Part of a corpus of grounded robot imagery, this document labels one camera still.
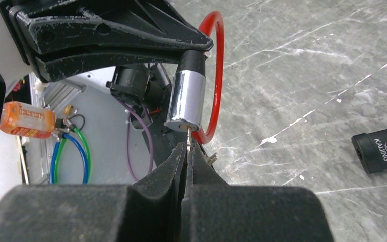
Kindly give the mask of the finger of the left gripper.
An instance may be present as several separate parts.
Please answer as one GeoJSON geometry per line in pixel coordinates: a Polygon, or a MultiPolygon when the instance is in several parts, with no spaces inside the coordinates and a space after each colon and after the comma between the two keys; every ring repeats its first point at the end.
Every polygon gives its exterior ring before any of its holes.
{"type": "Polygon", "coordinates": [[[24,63],[45,82],[91,70],[179,62],[210,37],[168,1],[0,1],[24,63]]]}

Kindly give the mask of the red cable lock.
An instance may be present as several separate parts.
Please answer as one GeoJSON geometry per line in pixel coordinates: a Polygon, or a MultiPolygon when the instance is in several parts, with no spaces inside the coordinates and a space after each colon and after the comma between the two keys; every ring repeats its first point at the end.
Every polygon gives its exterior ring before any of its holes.
{"type": "Polygon", "coordinates": [[[202,20],[199,31],[209,36],[216,32],[216,70],[212,111],[208,127],[202,128],[201,120],[204,107],[206,57],[203,51],[188,50],[179,61],[170,95],[166,118],[168,128],[179,132],[191,132],[200,144],[210,142],[215,134],[220,113],[223,88],[223,69],[225,53],[225,29],[223,16],[212,11],[202,20]]]}

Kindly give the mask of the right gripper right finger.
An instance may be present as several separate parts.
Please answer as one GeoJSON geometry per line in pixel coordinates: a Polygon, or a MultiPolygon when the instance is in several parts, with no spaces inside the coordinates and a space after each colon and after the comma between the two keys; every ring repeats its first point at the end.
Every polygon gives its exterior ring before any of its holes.
{"type": "Polygon", "coordinates": [[[187,158],[182,241],[333,241],[319,198],[309,189],[231,186],[199,145],[187,158]]]}

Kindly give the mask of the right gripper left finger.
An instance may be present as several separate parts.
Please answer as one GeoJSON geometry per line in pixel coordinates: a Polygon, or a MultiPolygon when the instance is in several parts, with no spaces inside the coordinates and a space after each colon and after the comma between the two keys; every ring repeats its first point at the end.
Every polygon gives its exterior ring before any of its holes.
{"type": "Polygon", "coordinates": [[[132,185],[18,185],[0,200],[0,241],[177,241],[186,142],[132,185]]]}

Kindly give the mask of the black padlock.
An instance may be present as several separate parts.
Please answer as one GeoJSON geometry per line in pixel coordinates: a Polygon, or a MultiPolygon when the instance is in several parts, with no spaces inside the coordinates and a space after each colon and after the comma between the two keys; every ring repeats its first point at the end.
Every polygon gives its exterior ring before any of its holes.
{"type": "Polygon", "coordinates": [[[357,134],[351,141],[367,174],[387,170],[387,129],[357,134]]]}

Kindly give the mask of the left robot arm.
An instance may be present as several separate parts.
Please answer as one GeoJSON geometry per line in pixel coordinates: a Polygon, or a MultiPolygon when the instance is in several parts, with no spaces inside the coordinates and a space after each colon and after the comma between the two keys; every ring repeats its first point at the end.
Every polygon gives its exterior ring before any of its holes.
{"type": "Polygon", "coordinates": [[[151,108],[146,64],[186,66],[212,47],[168,1],[0,1],[0,118],[30,73],[52,83],[107,67],[112,95],[151,108]]]}

